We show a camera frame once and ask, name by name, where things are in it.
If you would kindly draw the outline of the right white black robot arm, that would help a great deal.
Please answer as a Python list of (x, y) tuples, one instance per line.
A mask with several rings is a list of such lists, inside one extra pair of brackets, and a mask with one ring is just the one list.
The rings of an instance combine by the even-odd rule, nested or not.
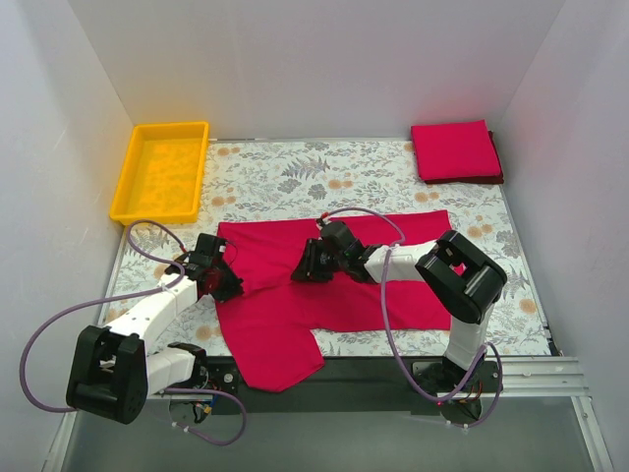
[[(384, 330), (392, 354), (411, 387), (425, 399), (446, 401), (471, 388), (481, 377), (479, 367), (490, 345), (486, 328), (506, 284), (505, 271), (466, 237), (454, 230), (434, 241), (407, 245), (405, 237), (392, 245), (365, 245), (340, 220), (318, 222), (319, 237), (307, 240), (291, 274), (299, 282), (325, 283), (343, 272), (359, 283), (378, 284)], [(391, 333), (386, 288), (389, 281), (421, 282), (451, 316), (448, 345), (441, 360), (441, 380), (453, 389), (438, 397), (423, 389), (405, 367)]]

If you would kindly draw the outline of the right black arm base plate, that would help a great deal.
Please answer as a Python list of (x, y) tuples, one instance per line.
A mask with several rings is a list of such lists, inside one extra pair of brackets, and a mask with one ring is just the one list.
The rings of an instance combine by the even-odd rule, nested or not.
[[(440, 361), (415, 361), (410, 366), (414, 380), (430, 394), (445, 394), (459, 383), (456, 376), (446, 375)], [(483, 361), (462, 388), (461, 393), (496, 393), (497, 389), (497, 363), (495, 361)]]

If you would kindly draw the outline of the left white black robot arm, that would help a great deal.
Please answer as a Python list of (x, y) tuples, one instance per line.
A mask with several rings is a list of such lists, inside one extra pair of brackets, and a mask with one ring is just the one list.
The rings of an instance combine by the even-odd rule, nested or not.
[(155, 352), (151, 346), (200, 299), (226, 302), (244, 293), (243, 279), (225, 261), (227, 246), (224, 238), (200, 234), (194, 249), (164, 270), (155, 293), (102, 327), (86, 327), (75, 349), (67, 404), (129, 424), (161, 390), (202, 391), (209, 380), (204, 349), (185, 342)]

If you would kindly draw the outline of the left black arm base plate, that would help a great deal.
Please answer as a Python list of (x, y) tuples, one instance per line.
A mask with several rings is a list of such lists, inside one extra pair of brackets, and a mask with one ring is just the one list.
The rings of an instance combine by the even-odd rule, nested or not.
[(240, 371), (235, 363), (210, 362), (206, 367), (194, 367), (189, 379), (174, 382), (168, 387), (216, 389), (236, 394), (240, 379)]

